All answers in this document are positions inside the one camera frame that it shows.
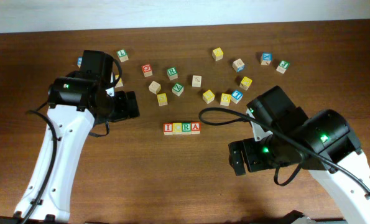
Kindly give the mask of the red letter I block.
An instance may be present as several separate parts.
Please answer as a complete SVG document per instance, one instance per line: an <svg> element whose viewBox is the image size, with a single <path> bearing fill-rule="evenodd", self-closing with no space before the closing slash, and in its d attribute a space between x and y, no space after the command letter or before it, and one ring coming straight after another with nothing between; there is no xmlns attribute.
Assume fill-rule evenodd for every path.
<svg viewBox="0 0 370 224"><path fill-rule="evenodd" d="M164 132L164 135L173 135L173 124L172 123L164 123L163 124L163 132Z"/></svg>

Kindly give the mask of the red letter A block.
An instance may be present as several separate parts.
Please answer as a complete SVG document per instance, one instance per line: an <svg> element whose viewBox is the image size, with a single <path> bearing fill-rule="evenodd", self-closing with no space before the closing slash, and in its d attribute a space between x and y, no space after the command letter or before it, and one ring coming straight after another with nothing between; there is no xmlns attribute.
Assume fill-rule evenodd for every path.
<svg viewBox="0 0 370 224"><path fill-rule="evenodd" d="M201 123L200 122L191 122L191 133L200 134L201 132Z"/></svg>

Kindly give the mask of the green letter R block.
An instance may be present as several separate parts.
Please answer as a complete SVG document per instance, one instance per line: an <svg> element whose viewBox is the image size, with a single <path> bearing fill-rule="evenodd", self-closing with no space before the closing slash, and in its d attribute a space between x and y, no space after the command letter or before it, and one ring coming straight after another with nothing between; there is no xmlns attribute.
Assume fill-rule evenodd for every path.
<svg viewBox="0 0 370 224"><path fill-rule="evenodd" d="M182 123L182 134L191 134L191 123Z"/></svg>

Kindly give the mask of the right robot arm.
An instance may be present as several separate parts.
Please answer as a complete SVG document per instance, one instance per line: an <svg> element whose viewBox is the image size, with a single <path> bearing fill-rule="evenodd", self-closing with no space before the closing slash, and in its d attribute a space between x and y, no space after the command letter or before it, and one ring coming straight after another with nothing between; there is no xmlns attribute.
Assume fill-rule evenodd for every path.
<svg viewBox="0 0 370 224"><path fill-rule="evenodd" d="M348 223L370 223L370 166L348 122L333 110L309 118L275 86L247 104L247 115L288 136L334 167L296 149L278 135L252 123L254 137L229 144L236 175L297 165L329 193Z"/></svg>

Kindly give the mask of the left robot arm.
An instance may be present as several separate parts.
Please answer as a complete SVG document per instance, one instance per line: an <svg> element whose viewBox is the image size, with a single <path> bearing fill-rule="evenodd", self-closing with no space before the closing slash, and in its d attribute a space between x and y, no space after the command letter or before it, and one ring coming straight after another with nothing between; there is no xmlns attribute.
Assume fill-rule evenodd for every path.
<svg viewBox="0 0 370 224"><path fill-rule="evenodd" d="M115 91L121 79L119 62L107 53L85 50L79 70L57 78L49 87L48 110L31 113L47 124L40 153L21 201L12 217L0 223L67 223L70 199L81 151L99 124L140 115L133 91Z"/></svg>

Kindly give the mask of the yellow letter C block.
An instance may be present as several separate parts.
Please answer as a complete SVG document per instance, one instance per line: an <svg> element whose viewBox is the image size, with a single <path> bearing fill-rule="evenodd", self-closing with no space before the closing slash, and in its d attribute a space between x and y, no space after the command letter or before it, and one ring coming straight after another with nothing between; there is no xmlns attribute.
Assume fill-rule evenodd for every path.
<svg viewBox="0 0 370 224"><path fill-rule="evenodd" d="M182 134L182 123L173 123L172 132L173 134Z"/></svg>

